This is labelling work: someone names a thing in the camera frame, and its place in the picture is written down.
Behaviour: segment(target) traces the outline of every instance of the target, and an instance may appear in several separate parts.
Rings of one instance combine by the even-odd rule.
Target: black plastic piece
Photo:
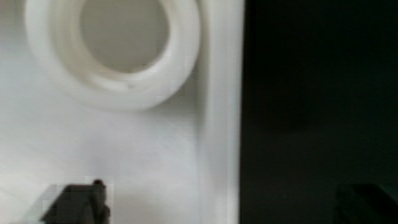
[[[396,223],[396,186],[380,184],[353,184],[339,186],[333,224]]]
[[[67,185],[40,221],[46,224],[108,224],[106,186]]]

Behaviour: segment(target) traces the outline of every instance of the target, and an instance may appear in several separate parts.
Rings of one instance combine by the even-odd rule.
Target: circular rim
[[[24,23],[33,57],[70,97],[108,110],[141,110],[173,95],[189,76],[200,45],[195,0],[157,0],[168,40],[157,59],[133,73],[101,65],[83,44],[79,13],[85,0],[26,0]]]

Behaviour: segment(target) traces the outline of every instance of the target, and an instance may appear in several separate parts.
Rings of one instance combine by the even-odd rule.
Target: black background
[[[245,34],[239,220],[328,224],[398,182],[398,1],[248,0]]]

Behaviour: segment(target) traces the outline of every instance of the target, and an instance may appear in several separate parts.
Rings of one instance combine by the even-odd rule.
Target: white plastic surface
[[[85,3],[86,0],[26,0],[35,59],[58,88],[85,104],[117,111],[147,109],[168,99],[191,73],[200,43],[197,3],[159,0],[168,22],[166,45],[154,62],[131,73],[102,66],[88,52],[79,29]]]
[[[22,3],[0,0],[0,223],[38,217],[53,184],[101,178],[113,224],[236,224],[243,1],[197,0],[197,69],[170,100],[131,113],[85,107],[47,81]]]

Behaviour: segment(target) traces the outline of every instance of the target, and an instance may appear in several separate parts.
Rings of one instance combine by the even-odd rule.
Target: recessed hole
[[[168,36],[157,0],[86,0],[81,36],[99,63],[129,73],[156,59]]]

